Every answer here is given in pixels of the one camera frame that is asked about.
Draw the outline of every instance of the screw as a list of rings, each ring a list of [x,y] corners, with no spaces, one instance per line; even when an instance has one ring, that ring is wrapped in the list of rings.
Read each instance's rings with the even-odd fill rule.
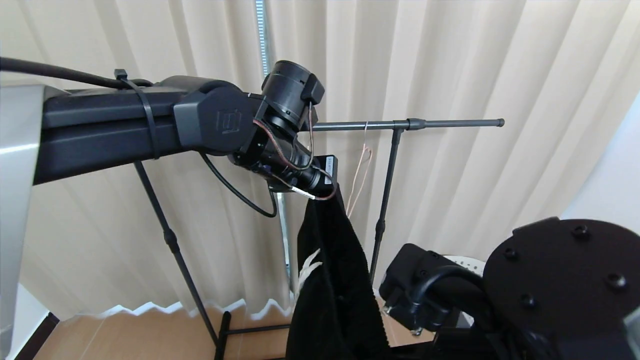
[[[576,239],[587,240],[589,238],[589,229],[587,225],[578,225],[571,230],[571,235]]]
[[[527,309],[533,309],[536,307],[536,299],[533,298],[531,294],[522,294],[520,296],[520,305],[526,307]]]
[[[623,290],[627,287],[627,280],[625,279],[625,276],[617,272],[612,272],[607,275],[605,281],[612,290]]]
[[[508,260],[512,260],[515,261],[518,259],[518,252],[516,252],[516,250],[508,247],[504,250],[504,257],[507,258]]]

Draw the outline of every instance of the floor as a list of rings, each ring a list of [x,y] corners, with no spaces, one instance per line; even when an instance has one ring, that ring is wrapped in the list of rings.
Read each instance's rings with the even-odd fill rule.
[[[207,310],[218,331],[222,313]],[[392,347],[429,341],[433,335],[423,332],[412,336],[391,317],[383,314],[387,338]],[[257,321],[246,309],[232,312],[231,329],[289,323],[275,307]],[[288,329],[231,335],[225,359],[271,359],[283,357]],[[139,316],[118,313],[104,319],[77,316],[58,324],[35,360],[164,360],[213,359],[215,347],[199,316],[190,317],[180,310],[172,314],[147,311]]]

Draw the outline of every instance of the black garment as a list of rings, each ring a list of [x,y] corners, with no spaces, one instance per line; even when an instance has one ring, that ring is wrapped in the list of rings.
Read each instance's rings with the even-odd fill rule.
[[[291,320],[287,359],[382,359],[390,353],[367,258],[340,191],[310,200],[298,233],[298,271],[318,248],[323,264],[304,283]]]

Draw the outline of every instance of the beige curtain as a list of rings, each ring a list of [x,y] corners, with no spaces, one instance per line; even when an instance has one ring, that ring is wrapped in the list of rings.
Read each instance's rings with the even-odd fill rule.
[[[325,121],[506,120],[403,135],[375,286],[406,242],[486,259],[514,227],[560,215],[640,89],[640,1],[271,0],[267,11],[275,59],[323,80]],[[343,194],[362,136],[318,134]],[[367,134],[373,172],[351,217],[369,259],[390,137]],[[304,200],[287,200],[296,233]]]
[[[260,86],[253,1],[1,4],[4,56],[105,75],[124,67],[152,80],[189,74],[247,91]],[[403,135],[374,285],[405,242],[485,259],[513,227],[559,215],[640,90],[638,1],[266,7],[273,57],[319,76],[325,121],[506,119],[503,128]],[[340,159],[345,195],[362,135],[316,133],[318,153]],[[367,133],[374,161],[351,217],[369,259],[390,135]],[[218,160],[268,206],[262,180]],[[196,154],[145,165],[206,300],[245,298],[255,311],[273,298],[287,307],[278,221],[240,203]],[[305,199],[286,198],[295,248]],[[148,301],[193,307],[131,165],[34,188],[21,281],[62,318]]]

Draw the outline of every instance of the dark baseboard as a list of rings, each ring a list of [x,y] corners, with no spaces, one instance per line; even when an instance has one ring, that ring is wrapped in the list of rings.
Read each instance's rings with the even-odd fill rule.
[[[27,343],[24,344],[22,350],[20,350],[18,355],[15,357],[15,360],[33,360],[59,322],[60,320],[56,318],[55,315],[49,313],[47,317],[42,320],[42,323],[40,323],[40,326],[38,326],[36,331],[33,332],[33,335],[31,335],[29,340],[27,340]]]

